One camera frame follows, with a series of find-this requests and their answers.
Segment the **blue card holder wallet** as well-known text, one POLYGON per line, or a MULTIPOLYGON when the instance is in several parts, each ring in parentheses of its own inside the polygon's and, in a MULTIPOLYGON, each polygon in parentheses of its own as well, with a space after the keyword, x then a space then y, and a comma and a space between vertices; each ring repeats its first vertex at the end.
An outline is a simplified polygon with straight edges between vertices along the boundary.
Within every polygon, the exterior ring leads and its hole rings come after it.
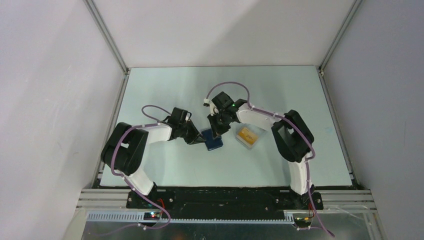
POLYGON ((216 138, 213 137, 213 131, 211 128, 203 130, 201 134, 205 139, 204 143, 208 151, 216 150, 224 145, 221 136, 216 138))

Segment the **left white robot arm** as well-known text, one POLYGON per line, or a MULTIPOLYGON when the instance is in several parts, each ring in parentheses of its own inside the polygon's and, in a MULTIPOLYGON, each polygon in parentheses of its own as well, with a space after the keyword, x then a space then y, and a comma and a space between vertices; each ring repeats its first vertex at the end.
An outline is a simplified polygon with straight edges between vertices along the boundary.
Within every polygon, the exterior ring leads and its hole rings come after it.
POLYGON ((119 122, 106 141, 100 160, 107 165, 112 175, 122 178, 127 185, 139 193, 138 201, 145 208, 153 208, 158 202, 156 187, 143 170, 141 164, 146 146, 182 138, 187 145, 205 143, 206 139, 191 120, 192 113, 178 107, 167 112, 163 120, 144 125, 119 122))

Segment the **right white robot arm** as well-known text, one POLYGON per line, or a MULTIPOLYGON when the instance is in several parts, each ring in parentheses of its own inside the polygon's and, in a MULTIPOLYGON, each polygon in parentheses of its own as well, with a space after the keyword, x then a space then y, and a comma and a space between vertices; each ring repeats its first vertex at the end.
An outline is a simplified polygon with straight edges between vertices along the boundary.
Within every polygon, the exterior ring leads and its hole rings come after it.
POLYGON ((255 107, 245 99, 232 100, 225 92, 213 99, 205 98, 203 105, 209 108, 212 137, 227 133, 232 123, 248 124, 272 133, 280 155, 288 161, 290 172, 291 204, 304 209, 311 202, 313 192, 308 160, 315 156, 312 144, 314 136, 295 110, 285 114, 255 107))

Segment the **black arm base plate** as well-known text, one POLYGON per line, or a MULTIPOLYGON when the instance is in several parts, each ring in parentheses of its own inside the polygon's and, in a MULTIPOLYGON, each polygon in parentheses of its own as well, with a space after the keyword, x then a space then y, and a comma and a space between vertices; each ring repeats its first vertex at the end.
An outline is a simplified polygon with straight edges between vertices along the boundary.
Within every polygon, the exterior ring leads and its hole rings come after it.
POLYGON ((163 207, 172 219, 277 220, 285 211, 323 210, 320 193, 298 195, 283 187, 155 187, 147 200, 135 191, 127 196, 128 209, 163 207))

